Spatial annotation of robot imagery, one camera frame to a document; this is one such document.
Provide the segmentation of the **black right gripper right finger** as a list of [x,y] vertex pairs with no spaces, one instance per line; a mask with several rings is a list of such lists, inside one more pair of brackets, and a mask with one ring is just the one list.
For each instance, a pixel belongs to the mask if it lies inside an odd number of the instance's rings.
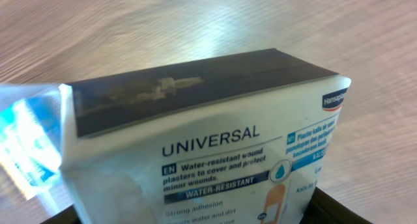
[[315,188],[301,224],[371,224],[319,188]]

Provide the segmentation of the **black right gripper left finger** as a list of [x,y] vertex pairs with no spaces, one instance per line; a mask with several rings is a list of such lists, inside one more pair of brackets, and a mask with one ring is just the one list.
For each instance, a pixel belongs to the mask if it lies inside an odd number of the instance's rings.
[[53,217],[43,221],[41,224],[81,224],[81,220],[72,205]]

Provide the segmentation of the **white plaster box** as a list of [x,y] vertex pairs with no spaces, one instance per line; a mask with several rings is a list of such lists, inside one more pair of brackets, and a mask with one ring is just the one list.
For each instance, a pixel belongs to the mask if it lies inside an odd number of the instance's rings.
[[350,85],[276,49],[2,84],[1,144],[82,223],[300,223]]

